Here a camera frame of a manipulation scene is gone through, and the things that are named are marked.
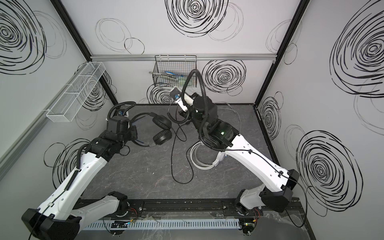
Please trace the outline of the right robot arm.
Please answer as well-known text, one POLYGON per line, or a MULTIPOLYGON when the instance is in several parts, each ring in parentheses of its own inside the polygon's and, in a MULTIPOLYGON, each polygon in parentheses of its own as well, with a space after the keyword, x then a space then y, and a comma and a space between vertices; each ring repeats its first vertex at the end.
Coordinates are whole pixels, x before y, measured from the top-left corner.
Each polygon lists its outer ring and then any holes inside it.
POLYGON ((236 128, 219 119, 217 105, 207 96, 199 70, 193 69, 187 76, 180 99, 187 110, 186 118, 197 129, 199 140, 217 151, 220 159, 232 157, 263 182, 259 187, 239 193, 236 199, 238 212, 244 215, 258 207, 284 212, 292 200, 299 173, 269 160, 236 128))

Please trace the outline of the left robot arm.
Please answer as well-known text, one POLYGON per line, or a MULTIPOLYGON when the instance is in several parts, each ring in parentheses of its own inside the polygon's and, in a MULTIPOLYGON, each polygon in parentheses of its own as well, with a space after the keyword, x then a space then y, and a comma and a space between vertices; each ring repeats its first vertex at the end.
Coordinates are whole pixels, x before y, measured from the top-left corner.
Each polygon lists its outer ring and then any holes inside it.
POLYGON ((79 147, 76 166, 60 186, 37 209, 27 209, 22 221, 31 237, 39 240, 73 240, 87 225, 110 214, 124 217, 130 210, 128 197, 113 191, 101 200, 76 210, 74 207, 96 174, 126 143, 137 139, 128 111, 136 102, 114 105, 107 115, 107 128, 99 137, 79 147))

